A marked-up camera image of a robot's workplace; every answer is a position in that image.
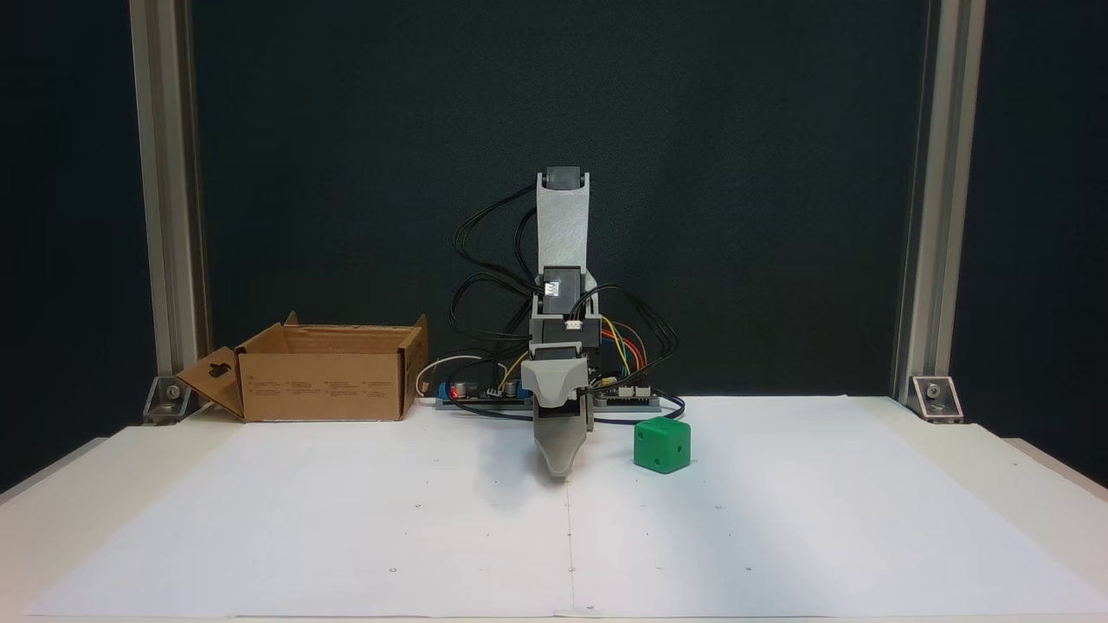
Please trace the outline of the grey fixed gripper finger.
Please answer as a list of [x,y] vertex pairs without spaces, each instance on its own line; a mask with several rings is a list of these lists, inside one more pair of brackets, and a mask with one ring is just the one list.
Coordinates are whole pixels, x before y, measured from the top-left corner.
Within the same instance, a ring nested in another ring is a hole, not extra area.
[[568,478],[589,433],[589,406],[534,408],[534,440],[552,478]]

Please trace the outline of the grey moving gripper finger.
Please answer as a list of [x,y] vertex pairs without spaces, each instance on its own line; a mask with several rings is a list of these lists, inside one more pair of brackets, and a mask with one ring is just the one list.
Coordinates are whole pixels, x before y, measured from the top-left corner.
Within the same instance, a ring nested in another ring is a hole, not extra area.
[[542,408],[558,408],[589,388],[587,359],[524,360],[522,387]]

